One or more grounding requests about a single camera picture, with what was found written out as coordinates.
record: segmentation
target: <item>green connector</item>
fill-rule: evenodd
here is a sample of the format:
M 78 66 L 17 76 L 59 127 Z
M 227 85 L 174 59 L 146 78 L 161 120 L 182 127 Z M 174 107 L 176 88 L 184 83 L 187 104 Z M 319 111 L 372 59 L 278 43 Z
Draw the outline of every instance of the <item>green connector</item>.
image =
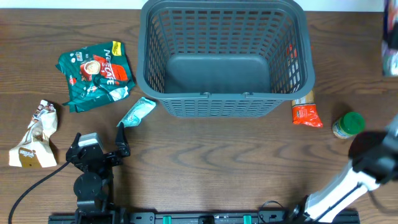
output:
M 170 216 L 163 217 L 163 224 L 172 224 L 172 217 Z
M 251 224 L 251 215 L 244 215 L 243 216 L 243 224 Z

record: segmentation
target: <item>white wall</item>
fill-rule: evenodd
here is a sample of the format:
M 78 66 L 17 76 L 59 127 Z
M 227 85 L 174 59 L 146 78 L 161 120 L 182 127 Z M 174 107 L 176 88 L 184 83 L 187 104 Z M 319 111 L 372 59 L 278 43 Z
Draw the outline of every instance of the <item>white wall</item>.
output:
M 140 9 L 147 0 L 0 0 L 0 8 Z M 381 12 L 384 0 L 295 0 L 306 11 Z

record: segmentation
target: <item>white snack wrapper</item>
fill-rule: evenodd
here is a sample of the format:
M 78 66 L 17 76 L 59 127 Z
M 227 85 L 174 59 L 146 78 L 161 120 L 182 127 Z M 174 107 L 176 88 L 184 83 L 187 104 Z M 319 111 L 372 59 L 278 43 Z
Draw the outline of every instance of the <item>white snack wrapper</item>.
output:
M 57 130 L 54 105 L 42 100 L 32 116 L 22 141 L 9 151 L 9 165 L 23 168 L 56 166 L 50 148 L 50 136 Z

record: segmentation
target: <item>small teal packet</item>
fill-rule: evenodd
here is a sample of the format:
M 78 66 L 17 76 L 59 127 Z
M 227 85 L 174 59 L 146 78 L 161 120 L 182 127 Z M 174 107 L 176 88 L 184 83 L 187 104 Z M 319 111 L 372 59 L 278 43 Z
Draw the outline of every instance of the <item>small teal packet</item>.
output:
M 141 120 L 147 116 L 147 114 L 149 114 L 149 112 L 151 112 L 155 106 L 155 102 L 142 97 L 134 106 L 132 106 L 129 112 L 124 115 L 117 127 L 119 127 L 121 122 L 123 122 L 124 127 L 138 126 L 138 124 L 141 123 Z

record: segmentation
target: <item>gray plastic basket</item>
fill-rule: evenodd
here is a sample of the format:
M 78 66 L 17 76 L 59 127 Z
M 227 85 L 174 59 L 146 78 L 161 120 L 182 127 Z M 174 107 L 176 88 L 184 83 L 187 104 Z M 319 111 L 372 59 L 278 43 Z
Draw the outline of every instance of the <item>gray plastic basket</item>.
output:
M 307 20 L 291 0 L 150 0 L 137 82 L 175 116 L 264 116 L 315 83 Z

